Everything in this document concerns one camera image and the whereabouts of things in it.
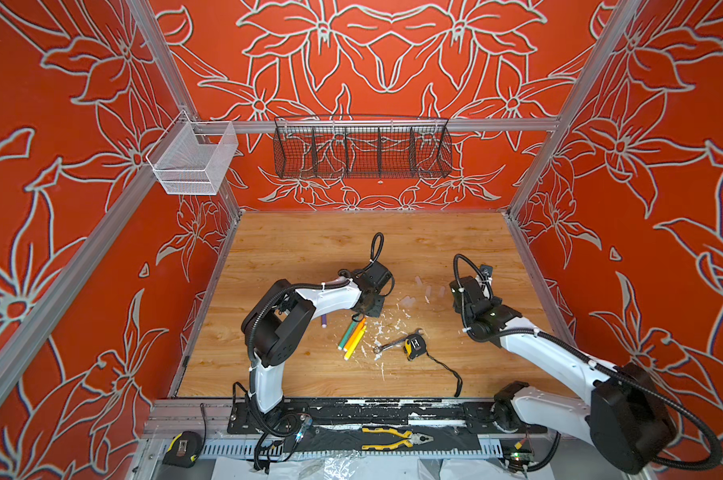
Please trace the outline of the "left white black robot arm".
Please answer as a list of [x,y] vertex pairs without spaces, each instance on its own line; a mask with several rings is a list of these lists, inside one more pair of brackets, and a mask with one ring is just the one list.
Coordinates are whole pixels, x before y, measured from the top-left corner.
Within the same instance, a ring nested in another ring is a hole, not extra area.
[[367,266],[340,270],[338,277],[319,284],[275,281],[241,325],[247,350],[247,399],[259,414],[271,412],[283,400],[284,364],[297,350],[311,321],[337,311],[352,320],[379,318],[395,278],[380,261],[385,236],[375,233]]

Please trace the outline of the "silver wrench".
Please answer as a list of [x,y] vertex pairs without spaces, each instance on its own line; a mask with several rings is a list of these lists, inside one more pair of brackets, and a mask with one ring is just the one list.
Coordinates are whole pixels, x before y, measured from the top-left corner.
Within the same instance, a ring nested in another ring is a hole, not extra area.
[[375,349],[373,349],[373,351],[375,352],[375,354],[381,354],[381,353],[383,353],[383,352],[385,352],[385,351],[387,351],[387,350],[389,350],[389,349],[391,349],[391,348],[393,348],[393,347],[397,347],[397,346],[405,343],[405,340],[407,340],[407,338],[409,338],[409,336],[413,336],[413,335],[415,335],[415,334],[417,334],[417,335],[423,335],[423,333],[425,333],[425,332],[424,332],[421,328],[417,328],[417,330],[415,330],[415,332],[413,332],[413,333],[405,334],[405,336],[403,336],[403,337],[401,337],[401,338],[399,338],[399,339],[395,339],[395,340],[393,340],[393,341],[391,341],[391,342],[389,342],[389,343],[385,343],[385,344],[383,344],[383,345],[375,346]]

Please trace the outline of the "yellow black tape measure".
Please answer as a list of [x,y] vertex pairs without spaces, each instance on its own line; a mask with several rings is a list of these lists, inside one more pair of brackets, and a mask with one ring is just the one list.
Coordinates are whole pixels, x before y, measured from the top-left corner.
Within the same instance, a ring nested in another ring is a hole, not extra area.
[[421,334],[413,333],[405,338],[403,351],[407,356],[407,360],[413,361],[419,356],[427,355],[427,342],[425,342],[425,338]]

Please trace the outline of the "yellow handled pliers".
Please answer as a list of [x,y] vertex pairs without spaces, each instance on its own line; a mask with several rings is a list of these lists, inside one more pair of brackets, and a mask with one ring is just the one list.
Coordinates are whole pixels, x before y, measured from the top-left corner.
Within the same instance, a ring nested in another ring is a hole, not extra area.
[[403,448],[415,448],[417,446],[427,445],[435,438],[429,434],[417,433],[411,430],[400,430],[395,428],[365,427],[361,432],[365,434],[382,435],[391,438],[389,443],[371,443],[361,446],[363,451],[395,451]]

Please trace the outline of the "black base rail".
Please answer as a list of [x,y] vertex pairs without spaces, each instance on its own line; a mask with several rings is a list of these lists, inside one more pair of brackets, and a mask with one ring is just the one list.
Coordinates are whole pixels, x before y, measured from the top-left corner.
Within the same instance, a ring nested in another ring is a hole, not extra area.
[[474,434],[501,435],[491,419],[491,398],[285,398],[266,418],[306,414],[319,427],[427,426],[465,428]]

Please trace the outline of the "green marker pen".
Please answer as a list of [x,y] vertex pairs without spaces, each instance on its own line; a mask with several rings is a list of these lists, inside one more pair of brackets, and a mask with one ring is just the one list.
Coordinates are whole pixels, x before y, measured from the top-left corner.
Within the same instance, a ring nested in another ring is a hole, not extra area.
[[346,328],[343,336],[341,337],[341,340],[339,341],[339,344],[337,345],[337,348],[341,351],[345,350],[346,344],[349,342],[350,338],[353,336],[354,332],[357,330],[357,327],[359,326],[360,321],[351,321],[349,323],[349,326]]

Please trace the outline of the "black tape measure on ledge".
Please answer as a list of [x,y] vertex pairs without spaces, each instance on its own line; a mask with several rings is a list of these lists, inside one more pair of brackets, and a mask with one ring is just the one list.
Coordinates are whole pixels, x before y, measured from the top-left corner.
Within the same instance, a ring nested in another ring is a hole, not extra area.
[[183,431],[170,442],[161,463],[163,465],[191,468],[204,447],[204,438],[193,431]]

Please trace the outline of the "yellow marker pen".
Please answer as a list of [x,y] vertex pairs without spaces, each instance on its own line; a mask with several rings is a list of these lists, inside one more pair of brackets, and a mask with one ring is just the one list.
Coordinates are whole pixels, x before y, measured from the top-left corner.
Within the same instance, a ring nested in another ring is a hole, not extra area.
[[347,352],[345,352],[345,354],[343,356],[344,360],[349,360],[351,358],[351,356],[352,356],[353,352],[355,352],[355,349],[357,348],[359,342],[361,342],[361,339],[363,339],[363,335],[365,335],[365,331],[367,331],[367,328],[363,327],[363,330],[361,330],[359,336],[351,343],[349,350]]

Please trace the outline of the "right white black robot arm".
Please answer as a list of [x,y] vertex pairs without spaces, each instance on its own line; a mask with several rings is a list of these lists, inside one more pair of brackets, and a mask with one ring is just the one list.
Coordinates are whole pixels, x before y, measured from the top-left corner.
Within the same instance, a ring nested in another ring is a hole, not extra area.
[[[453,308],[463,330],[477,343],[491,343],[511,352],[561,382],[573,396],[543,392],[515,381],[495,394],[491,421],[507,433],[537,425],[577,438],[595,448],[609,464],[635,475],[647,464],[687,471],[707,471],[723,461],[723,446],[699,416],[659,393],[641,366],[618,366],[593,357],[537,327],[503,304],[493,293],[491,266],[473,266],[461,276],[463,254],[453,257]],[[709,453],[700,460],[676,460],[663,450],[677,437],[669,415],[677,412],[703,434]]]

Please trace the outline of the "orange marker pen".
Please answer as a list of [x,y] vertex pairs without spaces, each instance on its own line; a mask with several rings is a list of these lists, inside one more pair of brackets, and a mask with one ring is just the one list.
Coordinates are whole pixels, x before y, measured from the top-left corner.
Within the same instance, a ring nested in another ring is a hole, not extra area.
[[346,336],[345,340],[343,340],[343,344],[341,346],[343,352],[347,352],[349,350],[351,343],[359,336],[363,327],[365,327],[365,323],[367,323],[367,320],[361,320],[353,324],[350,333]]

